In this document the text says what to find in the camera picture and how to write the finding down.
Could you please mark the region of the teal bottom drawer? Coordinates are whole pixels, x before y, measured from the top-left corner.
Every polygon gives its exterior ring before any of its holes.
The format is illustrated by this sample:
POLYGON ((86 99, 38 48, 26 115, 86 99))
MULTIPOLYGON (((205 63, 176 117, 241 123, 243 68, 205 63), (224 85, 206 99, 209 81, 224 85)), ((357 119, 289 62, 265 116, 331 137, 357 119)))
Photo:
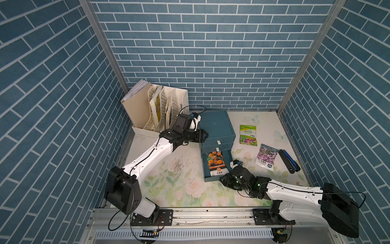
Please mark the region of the teal bottom drawer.
POLYGON ((217 147, 213 151, 203 152, 201 156, 205 182, 218 181, 232 170, 233 157, 230 149, 220 150, 217 147))

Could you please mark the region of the orange marigold seed bag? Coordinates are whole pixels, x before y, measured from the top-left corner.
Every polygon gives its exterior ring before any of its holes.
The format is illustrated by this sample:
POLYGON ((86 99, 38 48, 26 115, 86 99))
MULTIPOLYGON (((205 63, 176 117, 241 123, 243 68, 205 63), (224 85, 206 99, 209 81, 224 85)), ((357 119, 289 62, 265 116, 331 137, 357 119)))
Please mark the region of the orange marigold seed bag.
POLYGON ((206 161, 210 176, 223 176, 229 172, 222 151, 206 153, 206 161))

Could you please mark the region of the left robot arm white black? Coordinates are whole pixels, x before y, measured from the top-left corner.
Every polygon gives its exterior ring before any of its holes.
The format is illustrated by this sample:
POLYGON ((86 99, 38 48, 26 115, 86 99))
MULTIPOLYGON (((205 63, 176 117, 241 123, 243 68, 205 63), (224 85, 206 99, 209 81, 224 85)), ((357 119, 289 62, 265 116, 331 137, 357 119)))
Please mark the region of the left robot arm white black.
POLYGON ((140 185, 144 178, 166 156, 185 143, 203 143, 208 137, 200 129, 201 115, 179 114, 174 126, 160 132, 156 142, 130 164, 113 167, 107 176, 104 198, 125 215, 132 213, 151 218, 159 206, 142 196, 140 185))

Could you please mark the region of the purple flower seed bag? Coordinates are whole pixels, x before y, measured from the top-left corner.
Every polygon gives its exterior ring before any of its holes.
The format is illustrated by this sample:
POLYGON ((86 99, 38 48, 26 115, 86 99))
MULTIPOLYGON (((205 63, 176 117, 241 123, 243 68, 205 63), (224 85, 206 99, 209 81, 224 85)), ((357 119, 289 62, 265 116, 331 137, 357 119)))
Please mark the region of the purple flower seed bag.
POLYGON ((267 170, 273 171, 274 161, 278 152, 279 150, 276 148, 261 144, 255 164, 262 168, 266 168, 267 170))

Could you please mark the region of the green flower seed bag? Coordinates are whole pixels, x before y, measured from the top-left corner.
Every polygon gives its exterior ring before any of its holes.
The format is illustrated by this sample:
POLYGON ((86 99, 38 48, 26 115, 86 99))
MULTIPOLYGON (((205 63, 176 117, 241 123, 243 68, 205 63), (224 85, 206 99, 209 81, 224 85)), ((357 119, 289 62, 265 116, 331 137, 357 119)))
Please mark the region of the green flower seed bag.
POLYGON ((251 125, 240 125, 240 144, 258 146, 257 127, 251 125))

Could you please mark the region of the teal drawer cabinet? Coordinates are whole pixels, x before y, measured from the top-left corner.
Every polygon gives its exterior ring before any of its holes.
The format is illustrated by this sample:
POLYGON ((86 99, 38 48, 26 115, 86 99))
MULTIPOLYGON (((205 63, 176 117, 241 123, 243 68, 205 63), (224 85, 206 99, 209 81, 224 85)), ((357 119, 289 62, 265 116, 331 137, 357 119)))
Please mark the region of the teal drawer cabinet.
POLYGON ((202 153, 232 149, 236 134, 226 110, 204 112, 199 126, 208 133, 207 139, 201 144, 202 153))

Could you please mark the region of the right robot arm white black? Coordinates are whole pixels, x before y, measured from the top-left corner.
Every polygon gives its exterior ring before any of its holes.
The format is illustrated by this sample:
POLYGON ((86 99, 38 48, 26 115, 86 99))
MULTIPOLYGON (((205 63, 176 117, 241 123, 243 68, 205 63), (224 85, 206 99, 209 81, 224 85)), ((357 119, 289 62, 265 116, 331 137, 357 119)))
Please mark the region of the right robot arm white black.
POLYGON ((360 206, 335 185, 302 187, 254 176, 238 165, 219 181, 250 198, 270 200, 269 208, 253 211, 256 225, 294 225, 297 222, 326 225, 343 236, 359 237, 360 206))

